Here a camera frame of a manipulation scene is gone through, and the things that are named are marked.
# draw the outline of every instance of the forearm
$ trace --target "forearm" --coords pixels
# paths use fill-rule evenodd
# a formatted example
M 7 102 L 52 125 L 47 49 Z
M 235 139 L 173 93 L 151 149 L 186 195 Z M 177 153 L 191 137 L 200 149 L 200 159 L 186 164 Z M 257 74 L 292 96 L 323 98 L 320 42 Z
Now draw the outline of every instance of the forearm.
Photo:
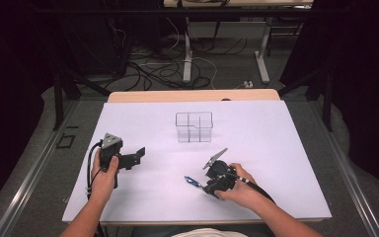
M 105 204 L 90 199 L 60 236 L 94 236 Z
M 256 198 L 251 210 L 261 217 L 275 236 L 322 236 L 309 226 L 296 220 L 266 197 Z

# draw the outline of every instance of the wooden desk top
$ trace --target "wooden desk top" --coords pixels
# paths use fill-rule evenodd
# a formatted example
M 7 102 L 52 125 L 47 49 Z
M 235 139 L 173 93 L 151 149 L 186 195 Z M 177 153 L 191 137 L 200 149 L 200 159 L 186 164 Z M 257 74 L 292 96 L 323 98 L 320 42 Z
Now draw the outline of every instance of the wooden desk top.
M 177 7 L 178 0 L 164 0 L 165 7 Z M 303 6 L 311 5 L 313 0 L 230 0 L 227 7 L 264 7 L 264 6 Z M 218 7 L 217 3 L 195 3 L 183 0 L 184 7 Z
M 221 101 L 223 99 L 232 101 L 279 101 L 279 96 L 273 89 L 112 92 L 108 102 L 202 102 Z

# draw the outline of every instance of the person's left hand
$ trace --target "person's left hand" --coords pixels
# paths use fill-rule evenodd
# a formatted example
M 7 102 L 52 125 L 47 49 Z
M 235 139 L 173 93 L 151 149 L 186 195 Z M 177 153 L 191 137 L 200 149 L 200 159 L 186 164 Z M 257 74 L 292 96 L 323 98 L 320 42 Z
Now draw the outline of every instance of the person's left hand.
M 109 201 L 111 194 L 114 189 L 114 176 L 118 173 L 118 157 L 113 156 L 109 169 L 104 172 L 100 171 L 100 153 L 101 149 L 95 153 L 94 164 L 92 167 L 92 178 L 94 182 L 92 183 L 92 192 L 90 199 L 95 201 L 101 201 L 106 204 Z

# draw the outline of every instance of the person's right hand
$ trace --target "person's right hand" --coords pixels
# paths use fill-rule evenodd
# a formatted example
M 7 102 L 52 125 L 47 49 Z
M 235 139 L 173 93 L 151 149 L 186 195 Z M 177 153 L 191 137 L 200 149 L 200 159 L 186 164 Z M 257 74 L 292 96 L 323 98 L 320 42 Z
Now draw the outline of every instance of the person's right hand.
M 242 178 L 245 178 L 252 183 L 257 183 L 245 169 L 242 168 L 240 164 L 230 164 L 231 167 L 235 168 L 236 174 Z M 215 191 L 214 192 L 221 199 L 229 199 L 234 201 L 235 203 L 245 207 L 252 209 L 254 202 L 253 200 L 256 198 L 262 198 L 263 196 L 258 193 L 256 190 L 249 187 L 247 184 L 243 183 L 240 180 L 236 180 L 235 187 L 230 191 Z

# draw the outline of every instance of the hand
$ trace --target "hand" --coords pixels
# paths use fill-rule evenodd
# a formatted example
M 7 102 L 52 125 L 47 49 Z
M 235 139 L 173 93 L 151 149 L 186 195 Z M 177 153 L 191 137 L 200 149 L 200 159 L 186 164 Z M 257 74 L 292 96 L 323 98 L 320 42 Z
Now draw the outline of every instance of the hand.
M 235 168 L 236 174 L 242 178 L 245 178 L 252 183 L 257 183 L 245 169 L 242 168 L 240 164 L 230 164 L 231 167 Z M 245 207 L 252 209 L 254 207 L 253 200 L 255 198 L 263 197 L 256 190 L 249 187 L 247 184 L 243 183 L 240 180 L 236 180 L 235 187 L 231 191 L 223 192 L 223 191 L 215 191 L 214 192 L 221 199 L 230 199 L 235 203 Z
M 100 201 L 106 204 L 109 201 L 114 189 L 114 176 L 118 173 L 118 157 L 113 156 L 109 169 L 105 172 L 100 171 L 100 154 L 101 149 L 95 153 L 94 164 L 92 167 L 92 183 L 91 199 L 94 201 Z

